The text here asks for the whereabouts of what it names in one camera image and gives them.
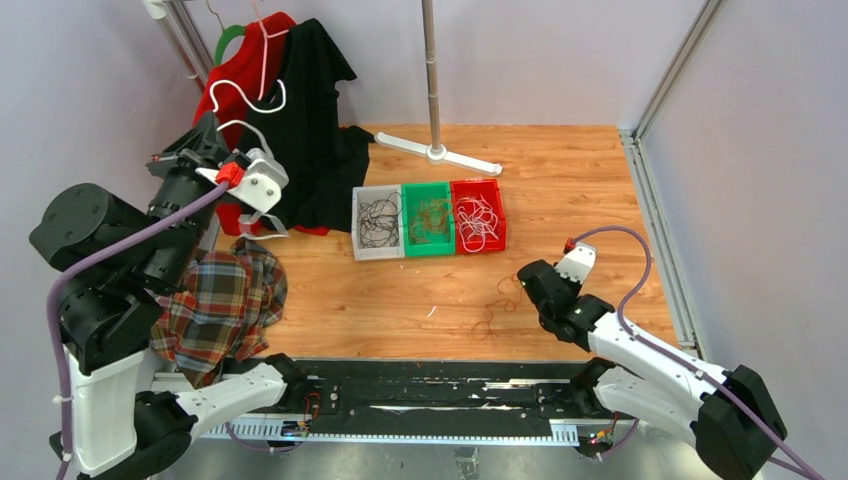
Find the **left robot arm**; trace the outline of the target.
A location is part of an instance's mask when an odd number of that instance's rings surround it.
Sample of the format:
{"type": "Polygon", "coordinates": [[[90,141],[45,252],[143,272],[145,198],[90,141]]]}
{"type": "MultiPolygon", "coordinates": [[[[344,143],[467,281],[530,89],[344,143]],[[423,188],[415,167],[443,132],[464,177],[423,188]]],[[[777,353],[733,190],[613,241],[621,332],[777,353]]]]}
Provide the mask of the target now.
{"type": "Polygon", "coordinates": [[[266,213],[288,178],[266,141],[229,148],[213,113],[147,166],[161,186],[145,210],[80,183],[58,194],[30,244],[59,273],[46,316],[59,376],[61,428],[50,445],[82,479],[145,479],[173,465],[208,431],[243,414],[298,411],[306,374],[276,354],[251,370],[194,391],[141,391],[159,298],[182,278],[220,200],[266,213]]]}

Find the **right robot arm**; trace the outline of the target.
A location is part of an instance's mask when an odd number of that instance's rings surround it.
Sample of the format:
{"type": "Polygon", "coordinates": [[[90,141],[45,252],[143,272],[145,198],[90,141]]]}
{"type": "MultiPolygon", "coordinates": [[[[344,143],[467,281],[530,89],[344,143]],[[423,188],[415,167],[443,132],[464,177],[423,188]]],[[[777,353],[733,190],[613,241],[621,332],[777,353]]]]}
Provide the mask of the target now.
{"type": "Polygon", "coordinates": [[[544,260],[517,279],[559,341],[593,354],[571,390],[574,408],[607,409],[645,421],[693,447],[722,479],[752,479],[787,437],[762,376],[692,357],[639,328],[610,303],[580,292],[544,260]]]}

